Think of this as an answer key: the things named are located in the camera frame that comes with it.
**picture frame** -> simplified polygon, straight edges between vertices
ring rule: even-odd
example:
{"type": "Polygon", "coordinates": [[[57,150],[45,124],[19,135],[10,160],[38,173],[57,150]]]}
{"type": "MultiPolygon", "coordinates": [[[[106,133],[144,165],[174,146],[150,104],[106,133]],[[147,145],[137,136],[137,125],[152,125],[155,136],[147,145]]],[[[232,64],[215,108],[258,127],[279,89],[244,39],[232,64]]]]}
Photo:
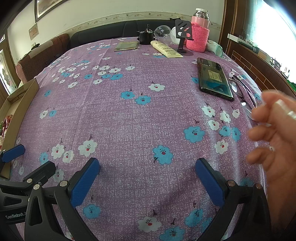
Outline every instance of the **picture frame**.
{"type": "Polygon", "coordinates": [[[35,22],[68,0],[34,0],[35,22]]]}

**pink thermos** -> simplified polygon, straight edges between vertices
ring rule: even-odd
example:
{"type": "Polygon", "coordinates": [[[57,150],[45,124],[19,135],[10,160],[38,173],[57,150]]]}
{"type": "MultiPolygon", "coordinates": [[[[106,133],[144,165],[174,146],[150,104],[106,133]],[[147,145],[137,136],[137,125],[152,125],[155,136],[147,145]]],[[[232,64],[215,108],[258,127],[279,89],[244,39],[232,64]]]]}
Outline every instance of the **pink thermos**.
{"type": "Polygon", "coordinates": [[[197,8],[195,14],[191,18],[192,40],[187,40],[186,47],[190,50],[203,53],[207,46],[207,38],[209,37],[210,19],[208,11],[197,8]]]}
{"type": "Polygon", "coordinates": [[[192,24],[198,24],[199,26],[209,29],[210,19],[208,11],[202,8],[197,8],[195,14],[191,18],[192,24]]]}

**blue flower print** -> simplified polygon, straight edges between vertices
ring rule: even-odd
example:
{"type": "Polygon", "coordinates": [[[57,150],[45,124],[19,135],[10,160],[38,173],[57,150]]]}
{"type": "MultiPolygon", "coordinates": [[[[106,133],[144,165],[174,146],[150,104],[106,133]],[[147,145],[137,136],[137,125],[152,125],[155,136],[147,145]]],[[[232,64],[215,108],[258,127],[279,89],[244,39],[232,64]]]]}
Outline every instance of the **blue flower print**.
{"type": "Polygon", "coordinates": [[[202,233],[206,230],[206,228],[210,225],[212,218],[208,218],[206,221],[202,223],[202,233]]]}
{"type": "Polygon", "coordinates": [[[123,74],[114,74],[110,79],[111,80],[119,80],[122,78],[123,74]]]}
{"type": "Polygon", "coordinates": [[[88,79],[92,78],[92,74],[87,74],[86,76],[84,76],[84,78],[85,78],[86,80],[88,80],[88,79]]]}
{"type": "Polygon", "coordinates": [[[181,241],[183,240],[184,233],[184,229],[180,229],[179,226],[176,226],[172,229],[167,229],[164,234],[159,236],[159,239],[163,241],[181,241]]]}
{"type": "Polygon", "coordinates": [[[231,130],[228,126],[223,126],[222,129],[219,131],[219,134],[222,137],[228,137],[231,134],[231,130]]]}
{"type": "Polygon", "coordinates": [[[254,96],[255,96],[256,100],[261,100],[261,96],[258,95],[257,93],[255,93],[254,96]]]}
{"type": "Polygon", "coordinates": [[[49,116],[50,116],[50,117],[53,117],[53,116],[55,116],[56,113],[57,113],[57,110],[52,110],[52,111],[49,113],[49,116]]]}
{"type": "Polygon", "coordinates": [[[46,91],[46,93],[44,94],[44,96],[45,97],[49,96],[51,92],[52,92],[51,90],[46,91]]]}
{"type": "Polygon", "coordinates": [[[42,152],[40,154],[39,161],[41,162],[41,165],[46,163],[48,161],[48,154],[46,152],[42,152]]]}
{"type": "Polygon", "coordinates": [[[192,77],[191,80],[192,80],[194,83],[196,83],[196,84],[199,83],[198,78],[192,77]]]}
{"type": "Polygon", "coordinates": [[[124,98],[125,100],[132,99],[133,97],[135,97],[133,92],[125,91],[121,93],[121,98],[124,98]]]}
{"type": "Polygon", "coordinates": [[[144,96],[139,96],[137,99],[135,99],[135,102],[137,104],[141,104],[141,105],[145,105],[147,103],[150,103],[151,101],[151,97],[148,97],[147,95],[144,95],[144,96]]]}
{"type": "Polygon", "coordinates": [[[199,224],[203,215],[202,209],[194,209],[188,217],[185,218],[185,225],[192,228],[195,225],[199,224]]]}
{"type": "Polygon", "coordinates": [[[254,182],[249,178],[249,177],[244,177],[240,183],[240,186],[245,186],[245,187],[252,187],[254,185],[254,182]]]}
{"type": "Polygon", "coordinates": [[[232,138],[235,140],[235,142],[238,142],[240,140],[241,132],[238,128],[233,127],[232,128],[232,138]]]}
{"type": "Polygon", "coordinates": [[[184,134],[186,140],[189,140],[191,143],[195,143],[202,140],[205,132],[201,131],[199,126],[190,126],[188,129],[184,130],[184,134]]]}
{"type": "Polygon", "coordinates": [[[164,55],[153,56],[154,58],[166,58],[164,55]]]}
{"type": "Polygon", "coordinates": [[[105,75],[102,76],[103,79],[108,79],[110,77],[111,77],[111,75],[109,75],[109,74],[105,74],[105,75]]]}
{"type": "Polygon", "coordinates": [[[83,208],[83,213],[88,219],[97,218],[101,213],[101,209],[95,204],[90,204],[83,208]]]}
{"type": "Polygon", "coordinates": [[[170,149],[165,146],[158,146],[153,148],[154,160],[158,160],[161,165],[171,164],[173,159],[173,154],[170,152],[170,149]]]}

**brown chair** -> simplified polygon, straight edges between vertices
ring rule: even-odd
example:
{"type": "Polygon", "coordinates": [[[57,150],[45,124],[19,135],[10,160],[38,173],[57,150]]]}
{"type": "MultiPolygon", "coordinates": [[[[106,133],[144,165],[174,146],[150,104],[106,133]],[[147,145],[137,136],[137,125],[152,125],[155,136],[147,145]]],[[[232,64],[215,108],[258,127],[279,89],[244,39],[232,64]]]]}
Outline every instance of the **brown chair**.
{"type": "Polygon", "coordinates": [[[37,76],[56,56],[67,50],[68,34],[55,37],[27,53],[15,66],[18,77],[26,83],[37,76]]]}

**purple tablecloth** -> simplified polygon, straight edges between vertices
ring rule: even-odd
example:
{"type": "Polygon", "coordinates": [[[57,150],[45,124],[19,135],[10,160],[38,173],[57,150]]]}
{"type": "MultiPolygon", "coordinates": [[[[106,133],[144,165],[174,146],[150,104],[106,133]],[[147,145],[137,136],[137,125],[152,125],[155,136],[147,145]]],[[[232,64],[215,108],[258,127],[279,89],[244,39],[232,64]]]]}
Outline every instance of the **purple tablecloth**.
{"type": "Polygon", "coordinates": [[[257,99],[260,91],[226,55],[166,58],[151,45],[113,51],[131,40],[71,49],[36,77],[40,90],[17,139],[26,152],[11,180],[50,160],[57,171],[45,186],[54,186],[96,157],[101,171],[77,210],[99,240],[194,239],[217,211],[195,174],[198,158],[226,179],[265,187],[262,169],[245,163],[258,145],[247,137],[255,123],[236,96],[229,102],[199,90],[196,58],[241,75],[257,99]]]}

